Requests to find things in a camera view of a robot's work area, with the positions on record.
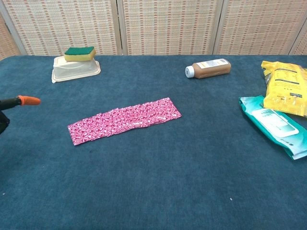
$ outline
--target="brown bottle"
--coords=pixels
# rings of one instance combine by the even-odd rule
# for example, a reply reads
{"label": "brown bottle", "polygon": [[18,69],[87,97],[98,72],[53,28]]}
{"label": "brown bottle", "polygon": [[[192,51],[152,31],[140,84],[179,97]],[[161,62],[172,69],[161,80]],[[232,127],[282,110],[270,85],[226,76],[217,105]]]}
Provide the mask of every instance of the brown bottle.
{"label": "brown bottle", "polygon": [[231,65],[226,59],[216,59],[211,61],[203,61],[193,63],[186,67],[186,76],[188,78],[207,78],[215,75],[229,73]]}

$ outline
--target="blue carpet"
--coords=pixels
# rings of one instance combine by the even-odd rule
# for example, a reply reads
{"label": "blue carpet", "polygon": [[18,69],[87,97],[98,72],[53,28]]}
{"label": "blue carpet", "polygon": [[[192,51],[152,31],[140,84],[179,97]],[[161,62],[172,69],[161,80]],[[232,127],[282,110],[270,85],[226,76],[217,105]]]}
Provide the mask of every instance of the blue carpet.
{"label": "blue carpet", "polygon": [[[188,79],[224,57],[230,74]],[[293,161],[242,113],[264,95],[263,60],[307,56],[96,56],[102,72],[51,83],[53,57],[0,62],[0,229],[307,229],[307,158]],[[170,97],[182,117],[73,146],[67,125]],[[307,119],[291,116],[307,128]]]}

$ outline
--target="bottle label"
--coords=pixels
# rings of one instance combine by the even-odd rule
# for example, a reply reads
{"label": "bottle label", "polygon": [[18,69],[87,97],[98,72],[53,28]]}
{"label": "bottle label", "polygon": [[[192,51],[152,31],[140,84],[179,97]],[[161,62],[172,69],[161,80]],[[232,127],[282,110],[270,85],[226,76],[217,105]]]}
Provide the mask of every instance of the bottle label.
{"label": "bottle label", "polygon": [[226,65],[226,64],[228,64],[228,62],[225,59],[216,59],[216,60],[203,61],[197,63],[197,65],[202,69],[214,66]]}

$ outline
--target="scrub sponge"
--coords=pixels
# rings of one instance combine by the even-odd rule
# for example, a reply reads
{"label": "scrub sponge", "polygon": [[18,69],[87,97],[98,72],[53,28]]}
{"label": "scrub sponge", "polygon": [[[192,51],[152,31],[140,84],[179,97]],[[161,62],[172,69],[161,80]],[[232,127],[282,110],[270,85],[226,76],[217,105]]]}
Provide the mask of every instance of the scrub sponge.
{"label": "scrub sponge", "polygon": [[82,48],[70,47],[65,52],[64,57],[66,61],[90,61],[93,59],[95,54],[96,51],[94,46]]}

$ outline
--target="white bottle cap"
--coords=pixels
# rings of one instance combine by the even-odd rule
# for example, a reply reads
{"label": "white bottle cap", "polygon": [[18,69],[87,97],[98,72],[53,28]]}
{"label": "white bottle cap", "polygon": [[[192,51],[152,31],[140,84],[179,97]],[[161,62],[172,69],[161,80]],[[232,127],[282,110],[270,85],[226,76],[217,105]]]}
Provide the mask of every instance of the white bottle cap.
{"label": "white bottle cap", "polygon": [[186,76],[187,76],[187,78],[194,77],[194,68],[193,68],[193,66],[187,66],[186,67]]}

